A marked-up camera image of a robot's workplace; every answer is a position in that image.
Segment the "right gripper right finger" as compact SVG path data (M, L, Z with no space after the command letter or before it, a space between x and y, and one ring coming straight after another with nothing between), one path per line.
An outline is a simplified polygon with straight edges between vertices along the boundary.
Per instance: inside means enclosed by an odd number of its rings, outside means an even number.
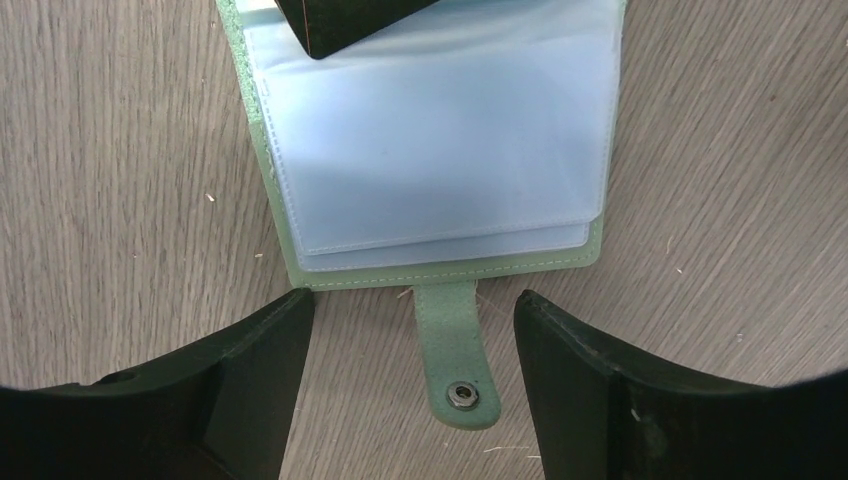
M514 308L549 479L843 479L847 374L780 387L687 368L533 291Z

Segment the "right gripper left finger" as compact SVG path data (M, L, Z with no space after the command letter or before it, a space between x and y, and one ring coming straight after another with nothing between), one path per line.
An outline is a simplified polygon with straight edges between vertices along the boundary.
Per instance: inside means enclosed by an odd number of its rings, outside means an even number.
M307 358L314 294L90 385L1 391L5 479L275 479Z

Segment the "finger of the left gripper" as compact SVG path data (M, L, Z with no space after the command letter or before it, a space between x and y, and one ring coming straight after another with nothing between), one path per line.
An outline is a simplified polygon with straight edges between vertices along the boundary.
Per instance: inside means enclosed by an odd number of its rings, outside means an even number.
M437 0L275 0L305 53L324 59Z

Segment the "green card holder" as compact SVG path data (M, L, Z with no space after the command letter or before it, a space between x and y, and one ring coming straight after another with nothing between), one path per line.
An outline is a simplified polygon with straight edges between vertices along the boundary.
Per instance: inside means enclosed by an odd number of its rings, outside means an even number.
M290 282L410 287L453 428L501 413L478 281L600 255L626 8L439 1L317 60L305 5L217 5Z

